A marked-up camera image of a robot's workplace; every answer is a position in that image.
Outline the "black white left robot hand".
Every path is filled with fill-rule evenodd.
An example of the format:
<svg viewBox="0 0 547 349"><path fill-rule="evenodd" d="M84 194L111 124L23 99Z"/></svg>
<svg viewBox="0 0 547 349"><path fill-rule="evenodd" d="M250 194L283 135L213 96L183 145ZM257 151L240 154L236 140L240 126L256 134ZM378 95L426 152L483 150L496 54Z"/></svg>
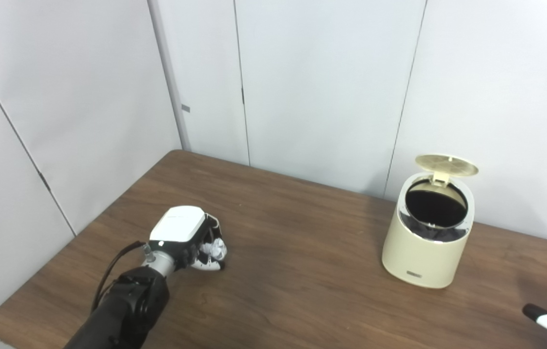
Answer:
<svg viewBox="0 0 547 349"><path fill-rule="evenodd" d="M220 221L195 206L169 208L152 229L148 247L145 266L165 277L185 268L224 270L228 252Z"/></svg>

